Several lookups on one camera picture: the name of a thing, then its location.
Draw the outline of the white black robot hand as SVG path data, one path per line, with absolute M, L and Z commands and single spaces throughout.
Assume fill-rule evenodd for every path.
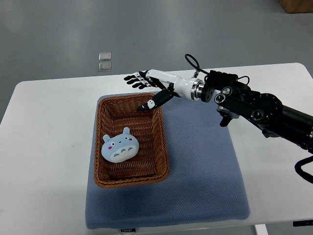
M 161 89 L 150 100 L 137 107 L 138 111 L 156 109 L 173 97 L 185 97 L 189 100 L 197 101 L 199 100 L 197 91 L 200 86 L 204 85 L 204 82 L 198 78 L 185 79 L 160 70 L 138 71 L 124 77 L 124 81 L 133 88 L 140 90 L 149 87 Z

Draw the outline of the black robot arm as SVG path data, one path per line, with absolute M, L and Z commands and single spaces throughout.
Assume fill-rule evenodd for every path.
M 236 74 L 211 70 L 194 95 L 203 102 L 214 99 L 223 108 L 222 127 L 236 114 L 259 128 L 266 138 L 281 137 L 310 153 L 313 151 L 312 116 L 283 105 L 273 94 L 251 90 Z

